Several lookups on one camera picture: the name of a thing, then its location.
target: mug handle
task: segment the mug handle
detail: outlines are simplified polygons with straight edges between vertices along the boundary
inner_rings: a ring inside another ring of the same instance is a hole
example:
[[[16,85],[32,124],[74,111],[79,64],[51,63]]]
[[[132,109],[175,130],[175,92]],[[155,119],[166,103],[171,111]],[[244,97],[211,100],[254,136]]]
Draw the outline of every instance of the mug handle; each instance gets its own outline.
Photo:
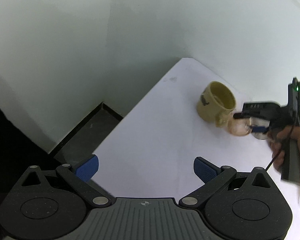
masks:
[[[219,114],[216,115],[216,119],[215,119],[216,127],[225,126],[228,119],[229,119],[229,114],[221,111]]]

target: black floor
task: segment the black floor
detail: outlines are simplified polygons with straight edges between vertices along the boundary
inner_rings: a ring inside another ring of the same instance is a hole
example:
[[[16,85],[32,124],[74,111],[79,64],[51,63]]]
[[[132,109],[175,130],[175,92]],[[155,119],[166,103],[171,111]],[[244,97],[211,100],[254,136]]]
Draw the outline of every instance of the black floor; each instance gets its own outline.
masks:
[[[117,126],[119,120],[100,109],[55,155],[61,163],[75,165],[89,157]]]

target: small glass cup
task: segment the small glass cup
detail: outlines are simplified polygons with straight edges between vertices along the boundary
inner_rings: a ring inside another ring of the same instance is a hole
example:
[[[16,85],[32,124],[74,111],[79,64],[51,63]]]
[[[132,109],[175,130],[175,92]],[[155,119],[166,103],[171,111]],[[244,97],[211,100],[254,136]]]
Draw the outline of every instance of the small glass cup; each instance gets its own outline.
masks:
[[[234,119],[231,112],[223,123],[225,130],[235,136],[246,136],[252,132],[252,118]]]

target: blue gripper pad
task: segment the blue gripper pad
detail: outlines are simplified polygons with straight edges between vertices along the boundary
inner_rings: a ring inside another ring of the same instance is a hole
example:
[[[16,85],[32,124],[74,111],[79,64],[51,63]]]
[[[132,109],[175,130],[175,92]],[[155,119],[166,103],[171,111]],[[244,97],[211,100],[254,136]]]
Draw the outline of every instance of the blue gripper pad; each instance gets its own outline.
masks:
[[[202,157],[195,158],[193,162],[193,170],[198,178],[204,183],[208,183],[221,173],[221,169],[219,167],[213,165]]]
[[[77,167],[74,174],[76,174],[76,176],[84,182],[87,182],[98,171],[98,169],[99,159],[97,156],[93,155],[84,164]]]

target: white wall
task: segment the white wall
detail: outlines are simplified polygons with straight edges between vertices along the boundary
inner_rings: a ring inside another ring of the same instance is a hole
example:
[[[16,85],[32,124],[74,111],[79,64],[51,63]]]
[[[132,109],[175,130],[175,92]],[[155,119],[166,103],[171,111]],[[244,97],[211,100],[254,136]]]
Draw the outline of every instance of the white wall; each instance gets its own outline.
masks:
[[[46,150],[102,100],[126,115],[181,57],[284,104],[300,0],[0,0],[0,107]]]
[[[287,101],[300,79],[300,0],[112,0],[106,103],[127,114],[177,57],[254,100]]]
[[[50,151],[102,102],[110,0],[0,0],[0,108]]]

